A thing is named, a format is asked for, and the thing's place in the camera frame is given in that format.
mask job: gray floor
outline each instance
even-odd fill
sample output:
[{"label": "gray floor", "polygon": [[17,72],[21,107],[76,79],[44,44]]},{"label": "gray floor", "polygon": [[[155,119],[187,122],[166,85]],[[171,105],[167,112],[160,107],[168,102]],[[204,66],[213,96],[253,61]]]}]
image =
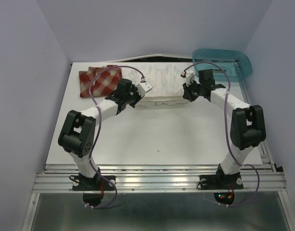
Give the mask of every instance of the gray floor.
[{"label": "gray floor", "polygon": [[[212,194],[118,195],[113,207],[85,208],[81,194],[43,194],[34,231],[286,231],[276,192],[260,192],[249,204],[225,208]],[[238,193],[236,203],[251,193]]]}]

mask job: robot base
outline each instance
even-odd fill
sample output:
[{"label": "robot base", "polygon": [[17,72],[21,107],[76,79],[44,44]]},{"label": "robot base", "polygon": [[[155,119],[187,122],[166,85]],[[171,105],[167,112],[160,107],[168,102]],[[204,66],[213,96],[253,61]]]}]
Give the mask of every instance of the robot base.
[{"label": "robot base", "polygon": [[200,182],[197,185],[199,190],[229,190],[232,189],[243,189],[243,181],[240,176],[240,172],[225,175],[218,167],[215,175],[200,175]]},{"label": "robot base", "polygon": [[[105,177],[108,180],[113,180],[114,182],[116,180],[116,176]],[[97,174],[94,176],[94,178],[87,178],[79,174],[78,176],[74,176],[74,180],[80,182],[80,184],[74,184],[72,186],[73,191],[100,191],[102,183],[104,191],[114,191],[114,187],[112,187],[112,185],[109,185],[108,182],[102,180]]]}]

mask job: lavender wall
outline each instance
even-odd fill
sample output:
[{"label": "lavender wall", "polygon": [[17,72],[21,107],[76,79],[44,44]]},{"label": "lavender wall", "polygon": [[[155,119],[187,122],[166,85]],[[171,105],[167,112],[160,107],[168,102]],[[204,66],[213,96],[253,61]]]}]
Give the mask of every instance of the lavender wall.
[{"label": "lavender wall", "polygon": [[69,62],[34,0],[0,0],[0,231],[21,230]]},{"label": "lavender wall", "polygon": [[267,142],[295,212],[295,1],[273,1],[245,53],[254,71],[246,86],[264,108]]},{"label": "lavender wall", "polygon": [[243,51],[271,0],[36,0],[67,58]]}]

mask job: white table surface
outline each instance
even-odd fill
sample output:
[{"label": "white table surface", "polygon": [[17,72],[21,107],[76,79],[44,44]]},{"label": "white table surface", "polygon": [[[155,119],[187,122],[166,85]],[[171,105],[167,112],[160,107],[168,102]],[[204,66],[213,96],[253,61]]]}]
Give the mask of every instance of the white table surface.
[{"label": "white table surface", "polygon": [[[94,106],[91,99],[79,97],[78,72],[89,66],[108,64],[121,63],[73,63],[46,164],[74,164],[57,140],[70,110],[80,111]],[[180,70],[190,64],[122,63],[137,68],[142,65],[176,65]],[[231,93],[243,100],[239,83],[231,84]],[[121,114],[103,122],[93,157],[100,165],[216,165],[222,162],[227,152],[223,110],[200,97],[192,103],[174,106],[134,109],[127,106]],[[255,148],[245,163],[262,164],[260,152],[260,148]]]}]

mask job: screw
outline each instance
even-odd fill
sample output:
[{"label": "screw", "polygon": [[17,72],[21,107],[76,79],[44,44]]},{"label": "screw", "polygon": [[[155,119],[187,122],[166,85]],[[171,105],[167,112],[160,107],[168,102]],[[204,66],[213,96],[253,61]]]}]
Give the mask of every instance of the screw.
[{"label": "screw", "polygon": [[238,179],[236,180],[236,183],[237,183],[238,185],[242,185],[242,184],[243,184],[243,180],[242,180],[241,178],[238,178]]},{"label": "screw", "polygon": [[115,181],[114,180],[110,180],[109,186],[113,187],[113,185],[115,185]]}]

